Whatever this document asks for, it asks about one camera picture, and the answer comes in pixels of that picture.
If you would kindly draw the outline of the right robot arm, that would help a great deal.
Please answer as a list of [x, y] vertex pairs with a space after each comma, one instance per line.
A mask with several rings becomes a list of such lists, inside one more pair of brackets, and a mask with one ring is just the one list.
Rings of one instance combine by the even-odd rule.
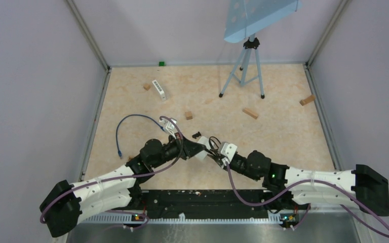
[[388, 180], [367, 165], [337, 172], [310, 171], [276, 164], [254, 150], [247, 157], [237, 152], [212, 157], [224, 170], [231, 169], [277, 194], [277, 203], [284, 209], [294, 204], [331, 204], [358, 207], [365, 213], [389, 216]]

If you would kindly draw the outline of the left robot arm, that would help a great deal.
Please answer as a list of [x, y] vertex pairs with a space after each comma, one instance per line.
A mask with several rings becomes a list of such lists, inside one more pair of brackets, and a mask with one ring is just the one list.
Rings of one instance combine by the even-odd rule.
[[142, 203], [139, 185], [160, 173], [159, 166], [168, 161], [174, 165], [206, 148], [185, 137], [170, 136], [165, 144], [150, 139], [137, 156], [109, 173], [82, 182], [56, 183], [40, 204], [40, 223], [48, 227], [52, 237], [60, 237], [91, 216], [116, 208], [136, 209]]

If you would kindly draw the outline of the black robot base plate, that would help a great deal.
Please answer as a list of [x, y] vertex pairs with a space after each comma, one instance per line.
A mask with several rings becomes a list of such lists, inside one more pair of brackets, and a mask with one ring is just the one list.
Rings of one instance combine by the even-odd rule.
[[232, 190], [145, 190], [124, 210], [138, 210], [152, 219], [174, 219], [183, 213], [188, 219], [265, 219], [273, 212], [302, 211], [285, 193], [264, 206], [242, 203]]

